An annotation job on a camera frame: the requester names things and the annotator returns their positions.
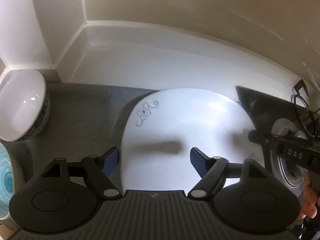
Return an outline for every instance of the human hand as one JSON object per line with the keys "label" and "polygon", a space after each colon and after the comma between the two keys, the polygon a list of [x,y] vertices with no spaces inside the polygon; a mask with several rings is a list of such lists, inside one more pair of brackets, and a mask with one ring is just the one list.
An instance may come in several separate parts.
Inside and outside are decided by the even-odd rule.
{"label": "human hand", "polygon": [[320,198],[317,193],[311,187],[311,175],[308,171],[304,177],[306,187],[303,191],[303,205],[300,211],[300,217],[305,218],[306,216],[314,218],[317,214],[316,203],[320,206]]}

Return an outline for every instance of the gray mat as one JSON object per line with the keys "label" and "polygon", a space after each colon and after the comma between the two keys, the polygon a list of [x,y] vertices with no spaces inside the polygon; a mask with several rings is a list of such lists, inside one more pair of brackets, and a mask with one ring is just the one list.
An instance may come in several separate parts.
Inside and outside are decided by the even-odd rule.
{"label": "gray mat", "polygon": [[[68,162],[75,162],[88,155],[100,156],[112,146],[120,147],[130,112],[154,92],[70,83],[48,83],[47,89],[51,113],[44,130],[23,142],[3,142],[21,164],[26,180],[54,158],[65,157]],[[110,180],[122,189],[119,167]]]}

